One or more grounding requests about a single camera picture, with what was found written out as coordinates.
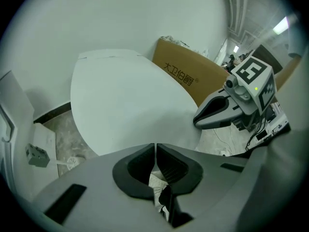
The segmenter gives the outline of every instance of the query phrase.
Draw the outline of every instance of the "cardboard box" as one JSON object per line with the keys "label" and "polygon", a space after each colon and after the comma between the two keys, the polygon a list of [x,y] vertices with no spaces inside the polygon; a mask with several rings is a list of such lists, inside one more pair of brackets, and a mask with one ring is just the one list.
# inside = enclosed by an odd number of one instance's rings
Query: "cardboard box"
{"label": "cardboard box", "polygon": [[180,45],[159,39],[153,63],[172,76],[200,106],[208,95],[222,88],[229,73]]}

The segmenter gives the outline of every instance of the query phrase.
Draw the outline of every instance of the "white wall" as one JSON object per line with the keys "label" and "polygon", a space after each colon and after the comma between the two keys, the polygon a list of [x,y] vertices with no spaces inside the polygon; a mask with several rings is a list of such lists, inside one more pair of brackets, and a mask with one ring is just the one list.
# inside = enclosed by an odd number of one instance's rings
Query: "white wall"
{"label": "white wall", "polygon": [[38,118],[70,100],[79,53],[127,48],[152,59],[162,35],[214,60],[227,37],[224,0],[27,0],[0,43],[0,75],[13,69]]}

